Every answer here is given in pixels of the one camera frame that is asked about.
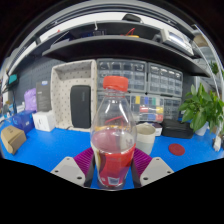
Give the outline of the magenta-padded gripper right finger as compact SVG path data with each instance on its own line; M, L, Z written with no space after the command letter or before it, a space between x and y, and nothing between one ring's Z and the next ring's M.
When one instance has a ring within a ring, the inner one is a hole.
M173 173L173 170L160 158L147 155L135 149L131 164L135 188L143 187Z

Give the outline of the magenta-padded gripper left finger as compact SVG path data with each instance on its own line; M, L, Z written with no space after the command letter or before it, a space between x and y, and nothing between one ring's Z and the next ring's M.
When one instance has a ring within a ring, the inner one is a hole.
M65 157L51 173L82 187L90 187L95 169L92 148L88 148L75 157Z

